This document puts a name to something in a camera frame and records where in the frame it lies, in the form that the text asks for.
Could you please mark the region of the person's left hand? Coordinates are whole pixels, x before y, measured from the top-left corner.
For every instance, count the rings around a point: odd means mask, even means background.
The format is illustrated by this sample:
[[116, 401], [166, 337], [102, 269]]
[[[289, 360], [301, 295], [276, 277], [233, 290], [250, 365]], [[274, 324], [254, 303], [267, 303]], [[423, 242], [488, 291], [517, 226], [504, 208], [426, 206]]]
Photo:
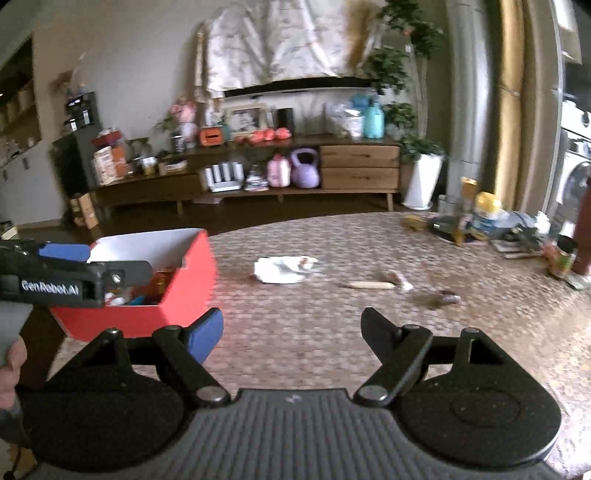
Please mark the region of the person's left hand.
[[18, 336], [6, 355], [6, 364], [0, 369], [0, 409], [10, 410], [16, 402], [16, 385], [21, 369], [27, 360], [27, 348], [21, 336]]

